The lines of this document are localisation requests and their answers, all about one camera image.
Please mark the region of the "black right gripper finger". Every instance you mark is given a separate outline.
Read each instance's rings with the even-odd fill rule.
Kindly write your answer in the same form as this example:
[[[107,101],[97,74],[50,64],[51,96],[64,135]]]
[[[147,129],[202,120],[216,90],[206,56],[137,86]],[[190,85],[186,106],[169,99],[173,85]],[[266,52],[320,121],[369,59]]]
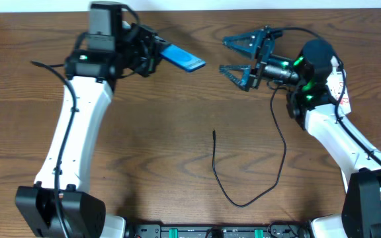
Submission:
[[[264,30],[246,32],[235,36],[225,36],[222,40],[223,45],[238,54],[251,60],[255,59],[258,47],[265,38]]]
[[[220,65],[219,71],[241,90],[249,90],[251,65]]]

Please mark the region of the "blue screen smartphone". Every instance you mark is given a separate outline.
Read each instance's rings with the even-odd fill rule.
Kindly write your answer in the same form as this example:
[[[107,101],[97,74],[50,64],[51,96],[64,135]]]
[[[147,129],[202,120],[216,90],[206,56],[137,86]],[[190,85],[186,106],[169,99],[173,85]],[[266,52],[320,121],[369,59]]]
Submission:
[[[206,65],[203,59],[173,44],[161,51],[161,57],[186,72],[196,71]]]

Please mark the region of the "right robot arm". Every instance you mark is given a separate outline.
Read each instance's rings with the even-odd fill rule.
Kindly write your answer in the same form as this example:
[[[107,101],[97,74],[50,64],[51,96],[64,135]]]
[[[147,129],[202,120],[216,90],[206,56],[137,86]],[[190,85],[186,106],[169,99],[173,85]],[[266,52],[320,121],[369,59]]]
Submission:
[[[274,54],[283,28],[227,36],[223,44],[251,60],[219,70],[242,91],[266,81],[286,91],[289,116],[316,138],[338,164],[345,187],[341,213],[309,221],[299,237],[381,237],[381,151],[348,119],[347,74],[332,45],[319,35],[294,59]]]

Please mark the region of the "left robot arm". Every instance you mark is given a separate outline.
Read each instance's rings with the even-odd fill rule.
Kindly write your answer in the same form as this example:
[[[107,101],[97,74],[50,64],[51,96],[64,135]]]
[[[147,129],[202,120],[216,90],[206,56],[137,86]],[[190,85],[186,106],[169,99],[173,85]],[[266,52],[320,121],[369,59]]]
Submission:
[[[32,186],[20,186],[15,204],[37,237],[127,237],[126,220],[109,215],[89,194],[93,152],[116,82],[147,77],[165,47],[156,31],[123,21],[129,6],[94,1],[89,28],[66,57],[63,103],[50,150]]]

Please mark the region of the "white charger plug adapter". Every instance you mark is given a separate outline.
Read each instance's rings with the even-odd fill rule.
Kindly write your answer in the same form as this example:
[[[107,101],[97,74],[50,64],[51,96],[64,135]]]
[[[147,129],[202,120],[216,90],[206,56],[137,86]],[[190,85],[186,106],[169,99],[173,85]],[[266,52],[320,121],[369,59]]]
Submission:
[[[341,65],[341,60],[337,56],[333,56],[330,62],[334,73],[338,71],[342,72],[343,66]]]

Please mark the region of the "white power strip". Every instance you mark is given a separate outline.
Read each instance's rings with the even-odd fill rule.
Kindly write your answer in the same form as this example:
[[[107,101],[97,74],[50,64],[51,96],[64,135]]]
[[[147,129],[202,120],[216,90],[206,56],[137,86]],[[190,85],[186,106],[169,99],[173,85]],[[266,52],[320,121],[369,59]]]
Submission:
[[[343,91],[343,73],[346,73],[345,71],[339,71],[336,67],[332,69],[331,74],[327,78],[326,85],[329,88],[329,91],[331,95],[338,100],[342,94]],[[351,112],[351,105],[350,100],[348,96],[347,89],[344,90],[342,99],[339,103],[339,114],[347,115]]]

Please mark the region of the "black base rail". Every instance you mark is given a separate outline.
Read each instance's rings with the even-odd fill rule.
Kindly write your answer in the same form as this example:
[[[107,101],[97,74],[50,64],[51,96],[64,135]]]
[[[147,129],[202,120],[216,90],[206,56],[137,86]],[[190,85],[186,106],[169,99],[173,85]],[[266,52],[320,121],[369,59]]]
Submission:
[[[161,224],[134,224],[126,228],[125,238],[310,238],[306,225],[273,222],[251,226],[185,226]]]

